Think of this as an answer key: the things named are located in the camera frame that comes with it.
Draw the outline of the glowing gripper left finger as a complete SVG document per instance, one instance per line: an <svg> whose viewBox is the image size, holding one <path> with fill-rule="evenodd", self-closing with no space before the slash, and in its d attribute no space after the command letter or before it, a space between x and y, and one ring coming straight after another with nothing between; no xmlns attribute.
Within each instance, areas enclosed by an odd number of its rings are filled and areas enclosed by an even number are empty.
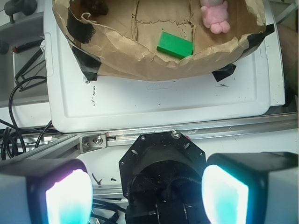
<svg viewBox="0 0 299 224"><path fill-rule="evenodd" d="M2 224L86 224L93 184L79 159L10 159L0 163Z"/></svg>

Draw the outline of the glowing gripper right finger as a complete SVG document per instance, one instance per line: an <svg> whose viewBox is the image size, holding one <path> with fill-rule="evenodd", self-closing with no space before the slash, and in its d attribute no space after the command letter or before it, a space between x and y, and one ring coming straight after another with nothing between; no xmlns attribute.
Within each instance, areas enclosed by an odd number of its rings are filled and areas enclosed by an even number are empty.
<svg viewBox="0 0 299 224"><path fill-rule="evenodd" d="M201 192L212 224L297 224L299 156L215 153L207 159Z"/></svg>

